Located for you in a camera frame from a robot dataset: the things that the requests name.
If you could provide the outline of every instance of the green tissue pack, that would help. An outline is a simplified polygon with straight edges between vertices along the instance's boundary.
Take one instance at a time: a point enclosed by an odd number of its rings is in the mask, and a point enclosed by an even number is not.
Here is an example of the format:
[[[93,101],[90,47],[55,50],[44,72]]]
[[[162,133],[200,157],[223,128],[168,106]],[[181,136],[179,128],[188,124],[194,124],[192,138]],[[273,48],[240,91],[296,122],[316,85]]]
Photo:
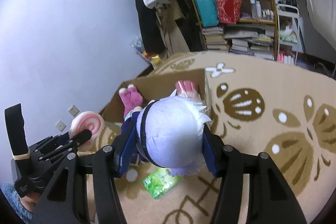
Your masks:
[[[145,177],[142,183],[150,195],[157,199],[174,188],[181,180],[182,177],[179,175],[172,177],[168,168],[159,168]]]

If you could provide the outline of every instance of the white metal rack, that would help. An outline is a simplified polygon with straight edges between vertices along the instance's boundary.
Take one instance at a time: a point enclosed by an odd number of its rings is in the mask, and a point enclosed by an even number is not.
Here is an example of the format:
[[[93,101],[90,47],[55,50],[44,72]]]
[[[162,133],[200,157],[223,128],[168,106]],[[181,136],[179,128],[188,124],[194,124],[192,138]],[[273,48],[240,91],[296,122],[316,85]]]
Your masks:
[[[281,9],[282,7],[294,9],[296,11],[296,13],[284,11],[284,10]],[[277,4],[277,14],[278,14],[278,56],[279,56],[279,51],[280,51],[280,45],[286,45],[286,46],[292,47],[292,49],[294,51],[296,51],[295,58],[294,58],[294,65],[295,65],[296,64],[296,59],[297,59],[297,54],[298,54],[298,51],[299,51],[299,45],[300,45],[299,44],[300,24],[298,23],[297,26],[296,26],[297,32],[295,32],[295,33],[296,33],[296,37],[297,37],[297,42],[295,43],[295,42],[290,42],[290,41],[283,41],[283,40],[280,39],[280,19],[279,19],[279,17],[282,16],[282,17],[290,17],[292,19],[293,18],[299,19],[299,17],[300,17],[299,9],[295,6],[288,5],[288,4]]]

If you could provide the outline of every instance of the white flower pattern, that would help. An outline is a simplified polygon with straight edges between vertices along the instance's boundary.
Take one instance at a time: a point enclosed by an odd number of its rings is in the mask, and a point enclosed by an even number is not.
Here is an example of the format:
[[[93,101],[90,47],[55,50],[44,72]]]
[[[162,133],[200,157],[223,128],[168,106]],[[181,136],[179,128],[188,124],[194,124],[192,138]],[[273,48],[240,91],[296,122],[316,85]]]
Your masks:
[[[211,72],[211,78],[217,78],[222,73],[234,73],[235,70],[232,68],[225,68],[224,63],[218,63],[217,67],[207,67],[205,68],[206,71]]]

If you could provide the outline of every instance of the wall switch plate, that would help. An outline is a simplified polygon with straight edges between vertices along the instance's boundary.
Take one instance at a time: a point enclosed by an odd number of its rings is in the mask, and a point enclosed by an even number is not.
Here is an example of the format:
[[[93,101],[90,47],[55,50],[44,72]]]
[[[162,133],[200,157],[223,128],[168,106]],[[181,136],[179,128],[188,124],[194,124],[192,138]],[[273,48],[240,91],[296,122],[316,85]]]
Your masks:
[[[79,109],[78,109],[75,105],[72,105],[72,107],[70,107],[70,108],[68,109],[68,112],[69,112],[72,116],[76,117],[76,115],[79,113]]]
[[[64,122],[62,122],[61,120],[58,121],[58,123],[55,125],[56,128],[59,130],[59,131],[63,131],[67,126],[65,125]]]

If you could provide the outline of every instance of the metal bolt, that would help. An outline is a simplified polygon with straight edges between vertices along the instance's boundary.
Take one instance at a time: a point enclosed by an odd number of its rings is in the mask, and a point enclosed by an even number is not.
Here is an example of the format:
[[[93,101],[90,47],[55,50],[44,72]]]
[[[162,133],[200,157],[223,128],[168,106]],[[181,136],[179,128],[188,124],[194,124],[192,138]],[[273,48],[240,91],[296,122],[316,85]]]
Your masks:
[[[112,151],[112,146],[110,146],[110,145],[104,146],[103,147],[103,151],[105,153],[111,152]]]
[[[269,155],[268,155],[267,153],[265,153],[265,152],[261,152],[261,153],[260,153],[260,158],[262,158],[262,159],[264,159],[264,160],[267,160],[268,157],[269,157]]]
[[[68,160],[73,160],[75,157],[76,157],[76,154],[75,154],[75,153],[69,153],[69,154],[67,155]]]
[[[233,147],[231,145],[224,145],[224,151],[231,152],[233,150]]]

